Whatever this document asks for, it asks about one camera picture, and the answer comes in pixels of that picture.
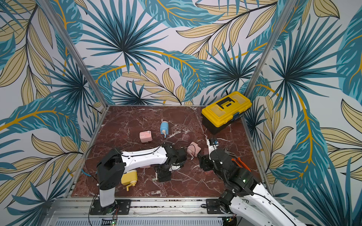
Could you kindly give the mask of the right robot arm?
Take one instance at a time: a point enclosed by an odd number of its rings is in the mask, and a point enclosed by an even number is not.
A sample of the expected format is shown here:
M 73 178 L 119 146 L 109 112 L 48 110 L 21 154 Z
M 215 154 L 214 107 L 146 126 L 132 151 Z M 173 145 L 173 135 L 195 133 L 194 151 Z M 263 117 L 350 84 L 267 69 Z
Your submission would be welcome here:
M 198 154 L 204 171 L 213 171 L 226 189 L 214 207 L 222 213 L 240 216 L 255 226 L 302 226 L 264 187 L 240 158 L 222 149 Z

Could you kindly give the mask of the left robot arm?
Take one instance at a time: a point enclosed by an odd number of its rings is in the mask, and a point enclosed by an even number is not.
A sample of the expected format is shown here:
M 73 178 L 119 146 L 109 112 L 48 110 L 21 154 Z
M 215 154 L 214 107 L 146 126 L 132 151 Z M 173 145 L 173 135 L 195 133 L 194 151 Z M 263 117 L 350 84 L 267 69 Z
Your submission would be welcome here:
M 111 149 L 97 164 L 100 206 L 107 208 L 114 205 L 115 189 L 126 173 L 154 165 L 157 180 L 167 182 L 171 180 L 172 171 L 182 168 L 186 161 L 187 148 L 177 149 L 169 142 L 164 142 L 155 148 L 134 152 Z

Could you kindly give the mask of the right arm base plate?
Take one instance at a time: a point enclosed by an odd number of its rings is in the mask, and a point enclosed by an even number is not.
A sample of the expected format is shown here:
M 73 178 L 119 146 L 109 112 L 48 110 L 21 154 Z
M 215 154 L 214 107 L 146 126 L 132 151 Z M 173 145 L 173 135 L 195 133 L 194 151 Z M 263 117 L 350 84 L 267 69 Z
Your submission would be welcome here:
M 208 214 L 233 214 L 231 202 L 224 199 L 206 199 L 205 205 Z

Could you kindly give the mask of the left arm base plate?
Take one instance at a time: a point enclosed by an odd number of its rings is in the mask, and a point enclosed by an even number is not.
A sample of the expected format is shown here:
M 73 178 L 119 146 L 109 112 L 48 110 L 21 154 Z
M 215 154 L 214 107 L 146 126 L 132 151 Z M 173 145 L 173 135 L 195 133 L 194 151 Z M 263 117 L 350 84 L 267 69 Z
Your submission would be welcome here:
M 115 199 L 115 202 L 113 204 L 107 207 L 101 207 L 100 201 L 96 199 L 90 208 L 90 215 L 128 215 L 130 206 L 131 200 L 129 199 Z

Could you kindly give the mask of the yellow pencil sharpener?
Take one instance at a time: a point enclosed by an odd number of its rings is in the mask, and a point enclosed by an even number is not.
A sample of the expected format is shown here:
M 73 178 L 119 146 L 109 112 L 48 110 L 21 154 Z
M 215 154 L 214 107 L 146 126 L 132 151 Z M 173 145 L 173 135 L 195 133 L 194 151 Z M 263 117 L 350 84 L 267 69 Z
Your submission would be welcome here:
M 136 186 L 138 182 L 138 174 L 136 170 L 130 170 L 125 173 L 121 178 L 121 184 L 126 187 L 126 191 L 128 192 L 130 187 Z

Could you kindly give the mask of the blue pencil sharpener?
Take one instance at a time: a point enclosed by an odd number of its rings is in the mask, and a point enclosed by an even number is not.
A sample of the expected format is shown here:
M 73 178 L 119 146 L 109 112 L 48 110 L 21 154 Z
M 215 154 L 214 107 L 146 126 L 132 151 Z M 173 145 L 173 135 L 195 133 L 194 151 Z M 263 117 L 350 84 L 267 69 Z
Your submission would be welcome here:
M 160 125 L 160 133 L 164 135 L 164 138 L 167 138 L 169 134 L 169 124 L 167 121 L 162 121 Z

